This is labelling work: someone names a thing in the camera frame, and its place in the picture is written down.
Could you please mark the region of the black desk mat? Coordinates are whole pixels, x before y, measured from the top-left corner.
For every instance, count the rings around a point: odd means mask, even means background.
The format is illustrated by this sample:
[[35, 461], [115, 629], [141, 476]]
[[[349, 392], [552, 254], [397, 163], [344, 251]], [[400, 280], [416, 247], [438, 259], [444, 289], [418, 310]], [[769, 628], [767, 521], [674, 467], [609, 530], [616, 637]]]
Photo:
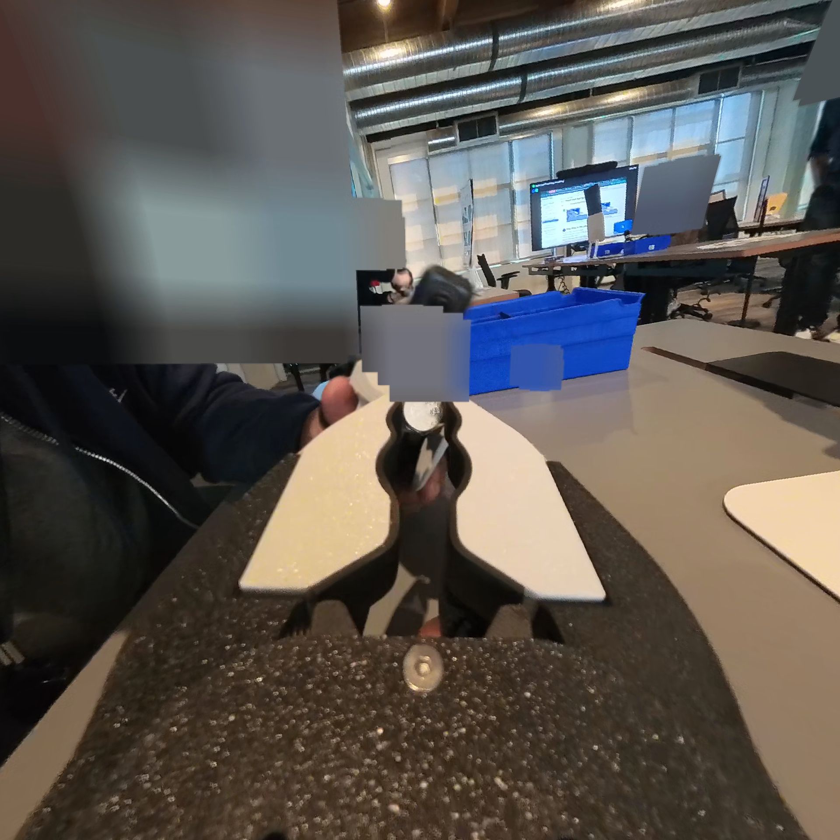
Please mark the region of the black desk mat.
[[779, 396], [803, 396], [839, 406], [839, 363], [796, 353], [768, 352], [706, 364], [710, 373]]

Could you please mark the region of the long wooden desk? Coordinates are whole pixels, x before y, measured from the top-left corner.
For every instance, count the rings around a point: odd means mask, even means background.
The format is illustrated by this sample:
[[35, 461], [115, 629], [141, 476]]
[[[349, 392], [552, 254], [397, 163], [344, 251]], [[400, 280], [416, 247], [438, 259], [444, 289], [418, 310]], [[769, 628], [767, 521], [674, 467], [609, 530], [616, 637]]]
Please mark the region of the long wooden desk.
[[610, 255], [604, 258], [583, 255], [580, 259], [532, 260], [521, 264], [521, 269], [531, 276], [546, 276], [549, 291], [555, 289], [558, 277], [579, 277], [584, 288], [595, 288], [595, 280], [603, 277], [640, 280], [643, 292], [654, 295], [654, 302], [642, 304], [638, 316], [639, 324], [647, 324], [666, 320], [668, 305], [663, 293], [655, 290], [657, 286], [671, 291], [679, 279], [693, 283], [726, 278], [730, 275], [728, 266], [734, 260], [788, 254], [798, 256], [801, 252], [808, 253], [814, 249], [838, 245], [838, 241], [838, 229], [828, 228], [671, 246], [637, 255]]

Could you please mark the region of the black computer monitor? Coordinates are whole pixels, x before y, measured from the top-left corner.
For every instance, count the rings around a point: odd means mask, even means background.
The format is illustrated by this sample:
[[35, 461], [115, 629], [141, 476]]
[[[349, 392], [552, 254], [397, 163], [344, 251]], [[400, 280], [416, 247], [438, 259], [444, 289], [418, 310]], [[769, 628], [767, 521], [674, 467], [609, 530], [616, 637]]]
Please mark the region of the black computer monitor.
[[704, 241], [713, 242], [739, 237], [739, 222], [735, 214], [737, 201], [738, 198], [733, 196], [709, 202], [706, 221], [702, 229]]

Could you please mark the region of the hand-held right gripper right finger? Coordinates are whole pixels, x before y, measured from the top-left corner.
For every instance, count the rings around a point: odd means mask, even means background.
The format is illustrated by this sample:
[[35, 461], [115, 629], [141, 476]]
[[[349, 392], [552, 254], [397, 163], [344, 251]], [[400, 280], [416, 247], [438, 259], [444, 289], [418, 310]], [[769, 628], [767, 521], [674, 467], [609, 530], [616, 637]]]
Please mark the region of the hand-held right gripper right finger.
[[539, 602], [603, 603], [605, 587], [543, 454], [476, 403], [451, 408], [456, 549], [503, 589]]

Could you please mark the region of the black office chair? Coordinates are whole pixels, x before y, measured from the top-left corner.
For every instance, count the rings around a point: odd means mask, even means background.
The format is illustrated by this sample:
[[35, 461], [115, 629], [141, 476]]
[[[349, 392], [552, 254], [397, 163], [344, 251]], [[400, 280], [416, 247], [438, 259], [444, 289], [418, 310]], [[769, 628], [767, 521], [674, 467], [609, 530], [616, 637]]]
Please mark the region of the black office chair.
[[502, 302], [531, 296], [531, 290], [523, 286], [519, 280], [521, 274], [519, 270], [504, 271], [504, 266], [493, 269], [485, 255], [478, 255], [477, 261], [483, 278], [483, 285], [476, 292], [475, 304]]

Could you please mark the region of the silver ventilation duct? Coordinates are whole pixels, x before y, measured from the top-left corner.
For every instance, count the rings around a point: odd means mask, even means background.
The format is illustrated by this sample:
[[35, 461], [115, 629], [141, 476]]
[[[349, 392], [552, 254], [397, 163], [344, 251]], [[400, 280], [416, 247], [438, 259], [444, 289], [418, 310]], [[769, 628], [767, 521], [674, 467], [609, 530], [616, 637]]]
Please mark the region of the silver ventilation duct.
[[750, 74], [767, 75], [779, 67], [802, 67], [808, 58], [800, 50], [777, 49], [754, 55], [700, 63], [698, 60], [652, 64], [613, 57], [609, 61], [576, 61], [568, 66], [507, 72], [475, 80], [453, 81], [411, 91], [363, 98], [352, 103], [363, 123], [424, 122], [473, 110], [512, 108], [535, 102], [585, 98], [628, 88], [671, 82], [695, 75], [721, 73], [725, 80]]
[[354, 101], [350, 105], [350, 115], [354, 126], [364, 136], [368, 136], [435, 125], [451, 119], [465, 119], [483, 112], [516, 112], [685, 79], [686, 76], [659, 75], [618, 81], [602, 87], [559, 87], [523, 94], [523, 78], [515, 77], [512, 86], [437, 86]]
[[572, 2], [343, 55], [349, 90], [421, 77], [408, 87], [690, 31], [811, 9], [819, 2]]

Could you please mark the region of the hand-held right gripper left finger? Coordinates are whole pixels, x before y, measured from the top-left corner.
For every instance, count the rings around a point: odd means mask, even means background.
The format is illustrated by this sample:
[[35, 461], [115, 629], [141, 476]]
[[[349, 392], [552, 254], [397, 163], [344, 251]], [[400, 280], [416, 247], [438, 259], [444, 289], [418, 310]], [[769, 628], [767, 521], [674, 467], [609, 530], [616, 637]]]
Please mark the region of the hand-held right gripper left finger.
[[301, 451], [239, 578], [242, 592], [314, 594], [394, 549], [398, 507], [382, 472], [393, 407], [368, 403]]

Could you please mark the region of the person's left hand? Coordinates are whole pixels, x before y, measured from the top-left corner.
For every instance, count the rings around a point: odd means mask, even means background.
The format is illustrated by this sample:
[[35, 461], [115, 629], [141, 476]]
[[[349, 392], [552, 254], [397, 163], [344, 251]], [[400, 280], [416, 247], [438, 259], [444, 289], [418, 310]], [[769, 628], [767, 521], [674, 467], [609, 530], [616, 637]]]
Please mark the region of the person's left hand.
[[313, 409], [303, 424], [299, 449], [308, 446], [315, 437], [322, 434], [326, 429], [351, 415], [358, 405], [359, 397], [350, 378], [347, 376], [333, 377], [325, 384], [318, 407]]

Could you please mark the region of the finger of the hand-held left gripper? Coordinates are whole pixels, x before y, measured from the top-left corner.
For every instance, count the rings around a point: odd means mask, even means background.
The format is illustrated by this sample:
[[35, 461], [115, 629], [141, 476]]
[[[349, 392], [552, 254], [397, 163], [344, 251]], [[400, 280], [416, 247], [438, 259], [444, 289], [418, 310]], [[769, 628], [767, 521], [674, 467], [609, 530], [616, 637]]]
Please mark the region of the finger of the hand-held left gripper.
[[428, 434], [423, 438], [413, 471], [413, 489], [423, 489], [446, 454], [448, 441], [444, 434]]
[[391, 404], [389, 386], [381, 385], [378, 374], [367, 372], [362, 361], [352, 363], [348, 379], [355, 394], [357, 410], [380, 400], [385, 400], [386, 404]]

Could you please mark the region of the large display monitor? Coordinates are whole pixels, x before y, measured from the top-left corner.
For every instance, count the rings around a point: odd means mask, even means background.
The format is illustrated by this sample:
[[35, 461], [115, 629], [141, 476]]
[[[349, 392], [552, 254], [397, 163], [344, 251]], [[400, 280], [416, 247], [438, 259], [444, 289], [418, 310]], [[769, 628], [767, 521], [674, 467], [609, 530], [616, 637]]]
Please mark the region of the large display monitor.
[[532, 251], [584, 242], [589, 216], [597, 212], [604, 216], [606, 238], [628, 235], [635, 216], [638, 180], [636, 164], [597, 164], [530, 184]]

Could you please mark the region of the steel hex bolt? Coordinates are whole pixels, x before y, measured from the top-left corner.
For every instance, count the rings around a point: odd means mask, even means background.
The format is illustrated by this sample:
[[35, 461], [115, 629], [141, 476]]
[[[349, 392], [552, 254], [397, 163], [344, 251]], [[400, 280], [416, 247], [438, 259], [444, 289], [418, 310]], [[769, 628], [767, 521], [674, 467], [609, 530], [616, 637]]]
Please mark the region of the steel hex bolt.
[[445, 426], [445, 405], [442, 402], [404, 402], [402, 416], [406, 434], [427, 436]]

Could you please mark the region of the black and tan upright device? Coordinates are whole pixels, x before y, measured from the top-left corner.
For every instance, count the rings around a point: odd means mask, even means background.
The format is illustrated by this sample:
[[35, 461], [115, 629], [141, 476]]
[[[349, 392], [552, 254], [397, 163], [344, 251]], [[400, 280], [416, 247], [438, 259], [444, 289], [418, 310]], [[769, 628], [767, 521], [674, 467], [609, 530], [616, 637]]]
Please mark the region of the black and tan upright device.
[[605, 239], [605, 218], [603, 214], [601, 186], [598, 182], [584, 189], [586, 204], [586, 240], [589, 259], [595, 259], [599, 244]]

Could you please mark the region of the person's left forearm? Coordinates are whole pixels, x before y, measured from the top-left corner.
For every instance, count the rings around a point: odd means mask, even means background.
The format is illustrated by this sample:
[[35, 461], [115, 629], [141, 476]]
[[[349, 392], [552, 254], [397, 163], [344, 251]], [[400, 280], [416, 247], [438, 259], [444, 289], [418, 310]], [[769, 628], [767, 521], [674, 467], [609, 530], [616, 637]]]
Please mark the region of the person's left forearm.
[[193, 478], [214, 484], [257, 481], [299, 450], [320, 404], [305, 393], [247, 384], [215, 364], [97, 364], [140, 428]]

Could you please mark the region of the large blue plastic bin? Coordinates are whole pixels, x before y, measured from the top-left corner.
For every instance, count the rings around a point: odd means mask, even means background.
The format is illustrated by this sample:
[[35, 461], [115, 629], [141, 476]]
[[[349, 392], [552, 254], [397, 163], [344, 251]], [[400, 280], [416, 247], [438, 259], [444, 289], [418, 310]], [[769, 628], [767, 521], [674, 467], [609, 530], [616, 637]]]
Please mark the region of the large blue plastic bin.
[[559, 345], [565, 380], [625, 370], [643, 300], [641, 292], [577, 287], [469, 308], [469, 393], [513, 388], [511, 349], [518, 345]]

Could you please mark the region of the roll-up banner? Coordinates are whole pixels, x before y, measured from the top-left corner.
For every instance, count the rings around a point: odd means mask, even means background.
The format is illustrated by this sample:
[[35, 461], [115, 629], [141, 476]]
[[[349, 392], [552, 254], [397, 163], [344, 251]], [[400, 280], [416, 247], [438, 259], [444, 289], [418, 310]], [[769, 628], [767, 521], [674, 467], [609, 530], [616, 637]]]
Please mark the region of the roll-up banner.
[[474, 180], [470, 177], [458, 191], [458, 212], [461, 232], [462, 267], [473, 266], [475, 232]]

